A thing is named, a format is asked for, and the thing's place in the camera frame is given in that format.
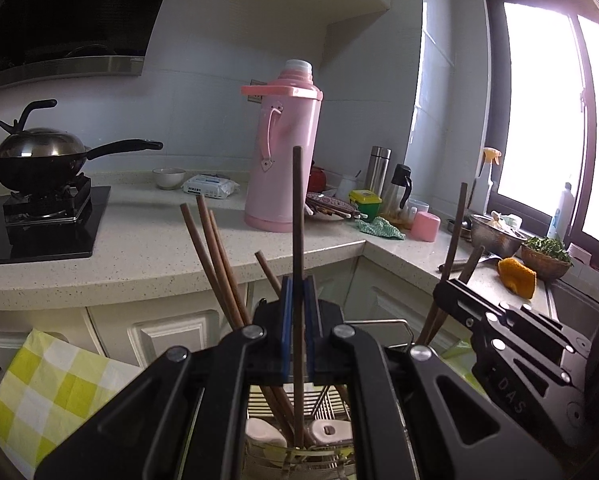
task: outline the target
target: green vegetables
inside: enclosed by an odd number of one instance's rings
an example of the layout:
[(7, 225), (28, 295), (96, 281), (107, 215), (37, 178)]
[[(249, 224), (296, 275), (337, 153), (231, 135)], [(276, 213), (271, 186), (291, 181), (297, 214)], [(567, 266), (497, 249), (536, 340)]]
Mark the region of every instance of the green vegetables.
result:
[(571, 257), (566, 252), (564, 244), (559, 238), (540, 238), (534, 236), (525, 245), (533, 251), (572, 264)]

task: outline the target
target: wire rack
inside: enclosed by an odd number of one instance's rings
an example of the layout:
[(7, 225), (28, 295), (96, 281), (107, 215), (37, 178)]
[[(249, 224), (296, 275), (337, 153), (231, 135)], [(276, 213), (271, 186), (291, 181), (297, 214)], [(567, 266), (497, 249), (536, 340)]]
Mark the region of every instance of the wire rack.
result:
[[(274, 419), (259, 386), (250, 387), (248, 416)], [(348, 407), (334, 387), (305, 384), (306, 420), (350, 420)], [(244, 480), (345, 480), (355, 474), (353, 443), (295, 449), (247, 440)]]

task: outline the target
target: window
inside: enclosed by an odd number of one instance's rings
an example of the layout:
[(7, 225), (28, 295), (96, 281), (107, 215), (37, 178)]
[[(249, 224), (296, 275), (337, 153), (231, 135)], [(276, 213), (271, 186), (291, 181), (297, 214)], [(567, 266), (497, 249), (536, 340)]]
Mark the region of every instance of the window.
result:
[(546, 235), (570, 182), (569, 240), (599, 267), (599, 13), (589, 0), (486, 0), (491, 103), (486, 146), (500, 150), (489, 210)]

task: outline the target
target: metal bowl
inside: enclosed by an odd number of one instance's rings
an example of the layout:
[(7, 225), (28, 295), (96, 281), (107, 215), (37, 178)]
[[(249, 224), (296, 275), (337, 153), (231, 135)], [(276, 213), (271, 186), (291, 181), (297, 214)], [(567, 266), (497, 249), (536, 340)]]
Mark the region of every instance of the metal bowl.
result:
[(473, 247), (484, 246), (484, 250), (497, 254), (502, 258), (510, 258), (515, 254), (522, 243), (528, 238), (515, 231), (515, 236), (509, 235), (488, 225), (491, 218), (482, 215), (471, 215), (470, 238)]

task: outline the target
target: range hood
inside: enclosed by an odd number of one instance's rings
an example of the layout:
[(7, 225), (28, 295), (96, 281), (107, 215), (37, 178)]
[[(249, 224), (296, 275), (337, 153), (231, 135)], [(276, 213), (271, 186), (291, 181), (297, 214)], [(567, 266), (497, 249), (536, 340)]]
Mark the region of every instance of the range hood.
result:
[(140, 75), (163, 0), (0, 0), (0, 88)]

